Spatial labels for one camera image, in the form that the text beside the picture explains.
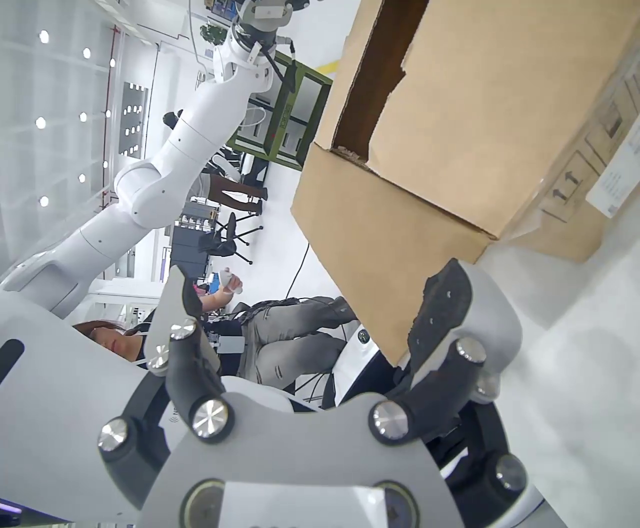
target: black shoe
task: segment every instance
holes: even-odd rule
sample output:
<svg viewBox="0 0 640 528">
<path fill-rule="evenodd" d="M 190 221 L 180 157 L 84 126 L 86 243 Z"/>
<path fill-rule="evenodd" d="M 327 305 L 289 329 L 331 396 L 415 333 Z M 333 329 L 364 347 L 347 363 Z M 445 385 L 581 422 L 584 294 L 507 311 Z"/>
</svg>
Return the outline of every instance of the black shoe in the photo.
<svg viewBox="0 0 640 528">
<path fill-rule="evenodd" d="M 340 317 L 344 318 L 343 319 L 344 323 L 350 323 L 358 319 L 354 311 L 349 306 L 349 303 L 347 302 L 347 300 L 342 296 L 336 297 L 334 301 L 329 304 L 329 306 L 331 306 L 331 308 L 336 313 L 338 313 Z"/>
</svg>

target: silver bolt head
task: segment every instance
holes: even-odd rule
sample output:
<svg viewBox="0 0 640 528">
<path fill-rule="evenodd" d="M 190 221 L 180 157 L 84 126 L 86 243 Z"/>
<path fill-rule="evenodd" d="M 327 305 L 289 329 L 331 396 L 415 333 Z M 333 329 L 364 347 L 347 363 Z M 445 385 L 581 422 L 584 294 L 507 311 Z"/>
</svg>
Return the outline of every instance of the silver bolt head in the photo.
<svg viewBox="0 0 640 528">
<path fill-rule="evenodd" d="M 169 347 L 167 345 L 158 345 L 155 355 L 147 360 L 147 367 L 150 369 L 161 369 L 169 362 Z"/>
<path fill-rule="evenodd" d="M 527 470 L 518 457 L 502 455 L 495 465 L 495 477 L 505 490 L 521 492 L 527 487 Z"/>
<path fill-rule="evenodd" d="M 406 412 L 394 401 L 383 401 L 373 408 L 373 424 L 389 440 L 400 440 L 409 433 Z"/>
<path fill-rule="evenodd" d="M 98 447 L 106 452 L 115 451 L 127 440 L 129 427 L 122 418 L 114 418 L 100 431 Z"/>
<path fill-rule="evenodd" d="M 462 337 L 456 341 L 456 350 L 464 359 L 477 365 L 486 361 L 486 350 L 477 339 Z"/>
<path fill-rule="evenodd" d="M 204 402 L 193 416 L 191 427 L 200 438 L 216 436 L 229 420 L 229 409 L 219 399 Z"/>
<path fill-rule="evenodd" d="M 192 317 L 187 317 L 183 322 L 171 325 L 171 339 L 187 339 L 196 331 L 198 322 Z"/>
</svg>

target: robotic arm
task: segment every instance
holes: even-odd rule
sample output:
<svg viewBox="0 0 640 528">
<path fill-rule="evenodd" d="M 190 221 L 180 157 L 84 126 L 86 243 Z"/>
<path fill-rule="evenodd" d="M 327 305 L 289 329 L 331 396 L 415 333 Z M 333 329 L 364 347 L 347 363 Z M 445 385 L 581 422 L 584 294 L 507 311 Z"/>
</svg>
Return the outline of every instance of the robotic arm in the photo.
<svg viewBox="0 0 640 528">
<path fill-rule="evenodd" d="M 211 156 L 240 126 L 249 96 L 269 90 L 279 27 L 298 0 L 241 0 L 227 40 L 216 48 L 212 78 L 202 83 L 171 136 L 154 156 L 125 167 L 115 178 L 118 203 L 98 213 L 52 250 L 19 264 L 0 289 L 22 293 L 64 318 L 91 282 L 152 229 L 170 225 Z"/>
</svg>

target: box flap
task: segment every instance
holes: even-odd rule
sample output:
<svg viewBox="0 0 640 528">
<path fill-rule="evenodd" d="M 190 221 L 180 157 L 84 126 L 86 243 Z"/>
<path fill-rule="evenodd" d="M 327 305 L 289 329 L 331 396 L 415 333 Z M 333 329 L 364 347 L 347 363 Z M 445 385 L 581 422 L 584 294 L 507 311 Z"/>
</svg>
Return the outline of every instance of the box flap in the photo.
<svg viewBox="0 0 640 528">
<path fill-rule="evenodd" d="M 399 187 L 312 144 L 291 208 L 319 260 L 396 363 L 427 277 L 488 238 Z"/>
<path fill-rule="evenodd" d="M 431 0 L 368 165 L 499 237 L 584 123 L 639 16 L 637 0 Z"/>
<path fill-rule="evenodd" d="M 383 0 L 361 0 L 355 21 L 344 41 L 342 58 L 333 81 L 331 92 L 320 125 L 316 132 L 316 143 L 329 150 L 342 110 L 346 105 L 351 85 L 360 69 L 360 62 L 369 43 L 371 29 L 374 27 Z"/>
</svg>

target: cable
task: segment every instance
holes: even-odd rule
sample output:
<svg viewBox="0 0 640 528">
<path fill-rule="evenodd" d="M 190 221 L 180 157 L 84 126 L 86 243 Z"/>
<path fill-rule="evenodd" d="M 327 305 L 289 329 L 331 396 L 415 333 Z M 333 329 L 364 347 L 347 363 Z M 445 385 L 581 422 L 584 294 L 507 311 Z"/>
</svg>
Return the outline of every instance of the cable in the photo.
<svg viewBox="0 0 640 528">
<path fill-rule="evenodd" d="M 275 71 L 275 73 L 278 76 L 278 78 L 282 81 L 282 84 L 284 84 L 291 93 L 296 93 L 296 82 L 294 81 L 293 83 L 290 83 L 285 79 L 284 75 L 282 75 L 282 73 L 280 71 L 280 68 L 278 68 L 278 65 L 276 64 L 276 61 L 273 60 L 273 57 L 269 53 L 269 49 L 265 45 L 263 45 L 260 48 L 260 50 L 262 51 L 262 54 L 269 61 L 269 64 L 273 68 L 273 71 Z M 298 68 L 296 66 L 295 60 L 291 61 L 291 66 L 290 67 L 292 68 L 292 71 L 294 72 L 293 78 L 295 79 L 295 72 L 296 72 L 296 69 Z"/>
<path fill-rule="evenodd" d="M 320 380 L 323 378 L 324 374 L 326 374 L 326 373 L 321 374 L 321 375 L 320 375 L 320 377 L 318 378 L 318 380 L 316 381 L 316 384 L 314 385 L 314 389 L 311 391 L 311 396 L 310 396 L 310 398 L 307 398 L 307 399 L 306 399 L 306 402 L 307 402 L 307 403 L 311 403 L 311 400 L 313 400 L 313 398 L 314 398 L 314 392 L 315 392 L 315 391 L 316 391 L 316 389 L 318 388 L 318 383 L 320 383 Z"/>
<path fill-rule="evenodd" d="M 245 127 L 255 127 L 256 125 L 259 125 L 260 123 L 262 123 L 267 117 L 267 111 L 264 108 L 260 107 L 260 106 L 257 106 L 255 108 L 247 108 L 246 110 L 247 110 L 247 112 L 249 112 L 249 110 L 262 110 L 262 119 L 260 119 L 259 121 L 256 121 L 255 123 L 251 123 L 250 125 L 240 124 L 239 128 L 243 129 Z"/>
<path fill-rule="evenodd" d="M 309 248 L 310 247 L 311 247 L 311 244 L 309 242 L 307 242 L 307 250 L 305 251 L 305 256 L 302 257 L 302 262 L 300 262 L 300 267 L 298 268 L 298 271 L 296 272 L 296 276 L 291 281 L 291 286 L 289 286 L 289 289 L 287 290 L 287 294 L 284 296 L 285 299 L 289 298 L 289 294 L 291 293 L 291 289 L 293 288 L 294 282 L 296 281 L 296 279 L 298 278 L 298 275 L 300 274 L 300 271 L 302 270 L 302 266 L 305 263 L 305 259 L 307 258 L 307 253 L 309 252 Z"/>
<path fill-rule="evenodd" d="M 204 73 L 204 80 L 207 80 L 207 68 L 205 67 L 204 64 L 202 64 L 200 62 L 200 58 L 198 57 L 198 50 L 196 49 L 196 41 L 193 38 L 193 23 L 191 21 L 191 0 L 189 0 L 189 5 L 188 5 L 188 12 L 189 12 L 189 32 L 191 33 L 191 43 L 193 44 L 193 53 L 196 56 L 196 62 L 202 66 L 202 70 Z"/>
<path fill-rule="evenodd" d="M 314 379 L 316 379 L 318 376 L 322 376 L 322 374 L 318 373 L 316 375 L 313 376 L 313 378 L 309 378 L 307 381 L 305 381 L 302 385 L 300 385 L 295 391 L 299 391 L 301 388 L 305 388 L 309 383 L 311 383 Z"/>
</svg>

